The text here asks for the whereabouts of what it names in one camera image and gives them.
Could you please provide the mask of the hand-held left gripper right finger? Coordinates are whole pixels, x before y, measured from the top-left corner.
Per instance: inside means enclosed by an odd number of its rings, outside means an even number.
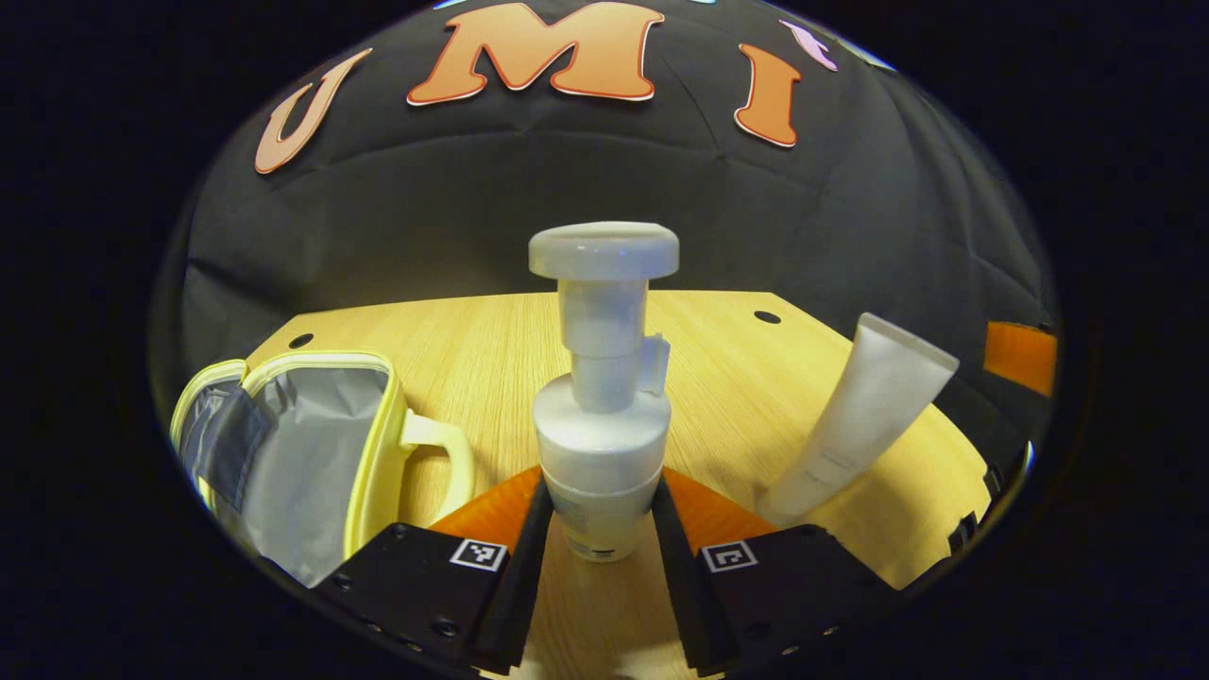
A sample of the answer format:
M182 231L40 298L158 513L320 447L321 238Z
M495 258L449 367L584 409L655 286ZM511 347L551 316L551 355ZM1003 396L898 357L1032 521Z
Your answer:
M833 676L843 646L903 600L825 528L773 528L677 469L663 469L652 513L701 676Z

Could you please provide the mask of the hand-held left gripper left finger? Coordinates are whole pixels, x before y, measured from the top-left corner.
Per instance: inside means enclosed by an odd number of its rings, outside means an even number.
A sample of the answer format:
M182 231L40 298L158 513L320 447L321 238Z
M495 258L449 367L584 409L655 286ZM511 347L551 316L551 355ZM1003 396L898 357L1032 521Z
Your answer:
M531 467L430 528L393 521L316 595L424 675L507 675L523 656L550 519Z

